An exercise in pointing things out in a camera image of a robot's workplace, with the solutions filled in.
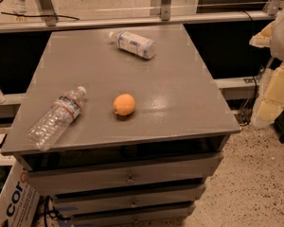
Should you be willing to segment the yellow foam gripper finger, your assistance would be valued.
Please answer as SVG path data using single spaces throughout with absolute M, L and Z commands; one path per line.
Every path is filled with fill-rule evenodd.
M 259 85 L 259 95 L 253 108 L 251 124 L 266 128 L 284 110 L 284 62 L 275 70 L 266 69 Z
M 266 27 L 264 27 L 259 33 L 257 33 L 250 39 L 249 44 L 258 48 L 269 47 L 273 25 L 274 23 L 271 22 Z

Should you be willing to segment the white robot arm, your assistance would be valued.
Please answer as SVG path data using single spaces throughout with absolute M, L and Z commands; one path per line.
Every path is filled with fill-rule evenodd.
M 275 70 L 265 70 L 251 116 L 254 127 L 266 128 L 284 111 L 284 9 L 253 36 L 249 44 L 259 48 L 269 47 L 271 56 L 281 61 Z

